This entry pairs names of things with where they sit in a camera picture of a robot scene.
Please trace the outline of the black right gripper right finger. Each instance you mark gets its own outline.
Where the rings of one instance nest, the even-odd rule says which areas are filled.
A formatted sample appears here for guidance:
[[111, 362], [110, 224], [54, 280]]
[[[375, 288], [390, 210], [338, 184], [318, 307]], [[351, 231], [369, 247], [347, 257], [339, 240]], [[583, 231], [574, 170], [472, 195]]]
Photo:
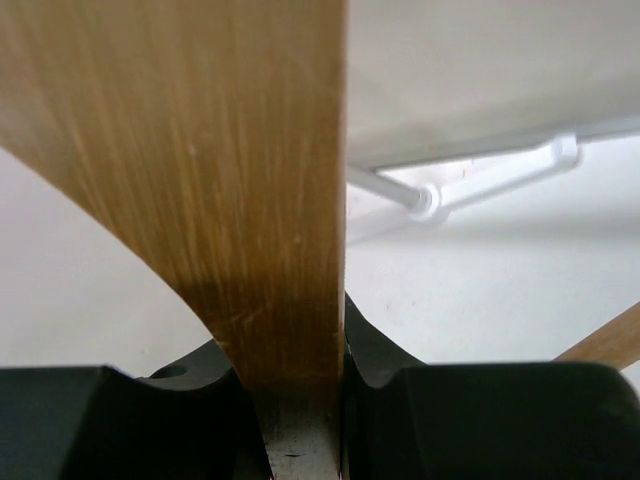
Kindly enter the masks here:
[[426, 364], [345, 304], [353, 479], [635, 479], [639, 400], [583, 362]]

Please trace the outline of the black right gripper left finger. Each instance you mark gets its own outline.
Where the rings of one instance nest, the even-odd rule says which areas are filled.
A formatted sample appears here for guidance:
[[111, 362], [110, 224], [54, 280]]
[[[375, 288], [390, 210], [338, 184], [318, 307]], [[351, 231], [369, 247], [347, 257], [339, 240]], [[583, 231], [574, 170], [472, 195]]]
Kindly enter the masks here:
[[255, 414], [213, 341], [132, 378], [107, 366], [1, 371], [4, 479], [267, 479]]

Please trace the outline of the wooden clothes hanger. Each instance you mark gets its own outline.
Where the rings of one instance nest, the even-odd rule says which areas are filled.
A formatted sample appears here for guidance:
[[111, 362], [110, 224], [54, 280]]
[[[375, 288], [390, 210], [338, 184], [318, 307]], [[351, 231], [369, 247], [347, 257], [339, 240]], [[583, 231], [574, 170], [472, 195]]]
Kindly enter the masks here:
[[[5, 1], [1, 144], [211, 332], [267, 479], [353, 479], [347, 167], [478, 173], [466, 142], [639, 117], [635, 1]], [[550, 362], [622, 370], [636, 308]]]

